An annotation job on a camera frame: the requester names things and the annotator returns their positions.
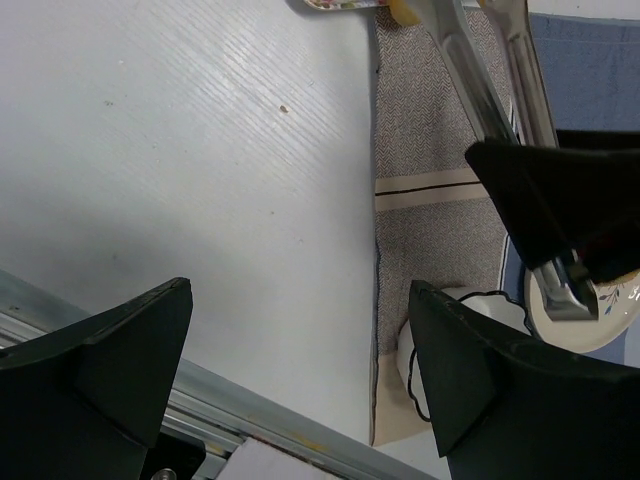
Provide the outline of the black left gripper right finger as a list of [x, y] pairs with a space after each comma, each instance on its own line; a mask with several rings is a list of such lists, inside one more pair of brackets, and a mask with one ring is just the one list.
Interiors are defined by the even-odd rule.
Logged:
[[431, 422], [455, 479], [635, 479], [639, 372], [546, 344], [511, 328], [477, 331], [483, 360], [455, 378], [461, 413]]

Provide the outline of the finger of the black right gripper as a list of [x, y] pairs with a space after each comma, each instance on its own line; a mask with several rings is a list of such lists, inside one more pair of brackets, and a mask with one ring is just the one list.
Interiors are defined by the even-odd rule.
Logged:
[[465, 159], [529, 269], [588, 243], [589, 152], [482, 141]]
[[639, 133], [559, 130], [559, 144], [582, 156], [574, 167], [571, 246], [593, 280], [639, 272]]

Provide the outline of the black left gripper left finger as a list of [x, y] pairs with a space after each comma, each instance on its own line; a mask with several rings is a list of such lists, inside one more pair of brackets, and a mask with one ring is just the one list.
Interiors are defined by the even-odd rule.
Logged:
[[1, 352], [4, 479], [150, 479], [193, 310], [174, 278]]

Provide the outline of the metal bread tongs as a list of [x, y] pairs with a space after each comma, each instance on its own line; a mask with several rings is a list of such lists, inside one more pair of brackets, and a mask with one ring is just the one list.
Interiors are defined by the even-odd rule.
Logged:
[[[480, 140], [555, 149], [559, 146], [526, 1], [481, 1], [506, 62], [519, 127], [507, 118], [471, 34], [460, 1], [413, 1]], [[597, 294], [576, 250], [531, 270], [552, 320], [597, 320]]]

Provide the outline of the long twisted bread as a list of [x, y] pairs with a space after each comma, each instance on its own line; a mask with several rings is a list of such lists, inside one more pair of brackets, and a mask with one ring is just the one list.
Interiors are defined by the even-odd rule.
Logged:
[[389, 0], [388, 7], [391, 17], [401, 27], [411, 27], [421, 23], [420, 18], [405, 0]]

